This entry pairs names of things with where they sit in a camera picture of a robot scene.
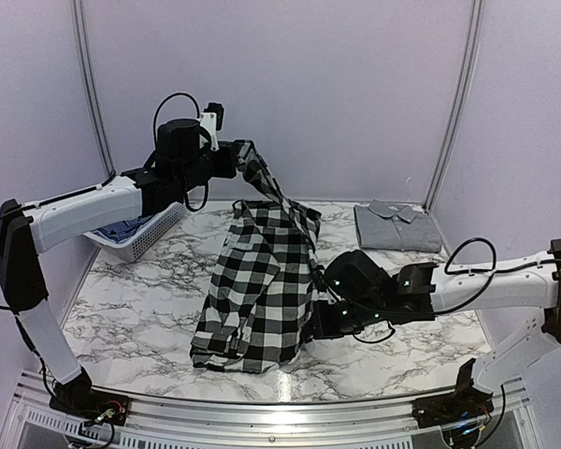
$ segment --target black and white plaid shirt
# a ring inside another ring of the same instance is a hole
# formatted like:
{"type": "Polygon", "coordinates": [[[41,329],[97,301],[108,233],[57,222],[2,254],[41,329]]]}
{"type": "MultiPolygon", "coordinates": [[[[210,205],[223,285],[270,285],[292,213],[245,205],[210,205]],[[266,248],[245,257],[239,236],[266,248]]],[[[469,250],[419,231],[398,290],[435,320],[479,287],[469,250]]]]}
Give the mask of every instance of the black and white plaid shirt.
{"type": "Polygon", "coordinates": [[[253,144],[237,169],[270,201],[241,200],[192,340],[197,368],[264,372],[292,360],[317,291],[317,210],[286,198],[253,144]]]}

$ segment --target gray wall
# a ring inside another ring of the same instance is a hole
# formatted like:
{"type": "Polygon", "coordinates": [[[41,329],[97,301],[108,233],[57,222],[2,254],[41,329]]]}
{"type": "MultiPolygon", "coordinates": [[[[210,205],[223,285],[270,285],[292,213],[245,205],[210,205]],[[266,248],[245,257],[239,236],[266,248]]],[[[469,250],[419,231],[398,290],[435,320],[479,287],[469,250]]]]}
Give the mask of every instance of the gray wall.
{"type": "MultiPolygon", "coordinates": [[[[435,215],[451,249],[479,235],[511,258],[561,238],[561,1],[485,3],[475,78],[435,215]]],[[[462,260],[485,257],[474,249],[462,260]]],[[[500,341],[524,314],[482,319],[500,341]]],[[[546,447],[561,448],[561,350],[525,381],[546,447]]]]}
{"type": "MultiPolygon", "coordinates": [[[[222,102],[299,198],[422,201],[453,101],[471,2],[88,2],[117,168],[152,150],[151,118],[184,90],[222,102]]],[[[191,116],[175,100],[163,119],[191,116]]],[[[218,198],[257,196],[239,180],[218,198]]]]}
{"type": "MultiPolygon", "coordinates": [[[[66,0],[0,1],[0,204],[53,196],[104,177],[81,90],[66,0]]],[[[60,316],[91,247],[71,240],[41,257],[60,316]]],[[[0,428],[22,368],[36,365],[0,311],[0,428]]]]}

